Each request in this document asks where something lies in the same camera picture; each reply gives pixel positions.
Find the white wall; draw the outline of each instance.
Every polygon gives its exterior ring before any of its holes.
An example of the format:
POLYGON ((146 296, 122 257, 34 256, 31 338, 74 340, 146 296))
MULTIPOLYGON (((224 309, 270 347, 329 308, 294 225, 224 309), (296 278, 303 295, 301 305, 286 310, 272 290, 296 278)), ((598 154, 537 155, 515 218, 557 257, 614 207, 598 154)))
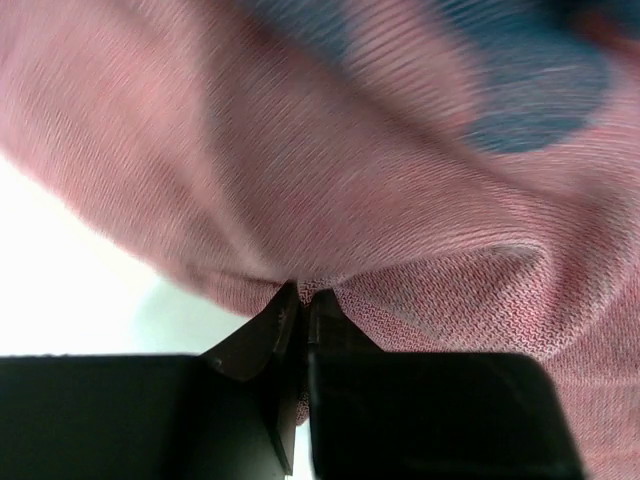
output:
MULTIPOLYGON (((246 321, 82 225, 0 152, 0 355, 200 353, 246 321)), ((298 430, 294 479, 312 478, 298 430)))

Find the blue fabric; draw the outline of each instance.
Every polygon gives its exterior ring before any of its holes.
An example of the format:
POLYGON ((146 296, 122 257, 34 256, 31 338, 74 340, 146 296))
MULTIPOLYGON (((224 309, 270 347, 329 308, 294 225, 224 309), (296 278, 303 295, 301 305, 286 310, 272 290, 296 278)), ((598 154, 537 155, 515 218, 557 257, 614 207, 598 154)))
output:
POLYGON ((344 59, 346 18, 339 0, 240 0, 269 25, 322 55, 329 63, 344 59))
MULTIPOLYGON (((433 1, 425 2, 433 8, 433 1)), ((469 142, 493 153, 547 147, 584 127, 609 86, 598 49, 554 22, 540 2, 436 0, 474 48, 483 94, 469 142)))

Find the pink fabric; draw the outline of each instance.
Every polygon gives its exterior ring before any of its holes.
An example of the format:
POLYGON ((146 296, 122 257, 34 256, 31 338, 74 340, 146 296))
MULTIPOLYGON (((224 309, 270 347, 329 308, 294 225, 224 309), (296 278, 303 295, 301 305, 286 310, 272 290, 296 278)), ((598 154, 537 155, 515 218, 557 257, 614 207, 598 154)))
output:
POLYGON ((522 29, 426 3, 345 0, 328 45, 224 0, 0 0, 0 144, 236 312, 296 280, 389 350, 535 356, 594 478, 640 478, 638 44, 584 17, 587 66, 506 82, 522 29))

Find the pink knit fabric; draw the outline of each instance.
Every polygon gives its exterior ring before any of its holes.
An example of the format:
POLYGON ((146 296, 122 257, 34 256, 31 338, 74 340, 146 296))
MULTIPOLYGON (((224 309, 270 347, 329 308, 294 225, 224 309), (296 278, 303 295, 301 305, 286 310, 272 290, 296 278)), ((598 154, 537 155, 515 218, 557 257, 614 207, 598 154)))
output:
POLYGON ((293 3, 0 0, 0 144, 231 310, 296 280, 389 350, 535 356, 640 478, 638 4, 293 3))

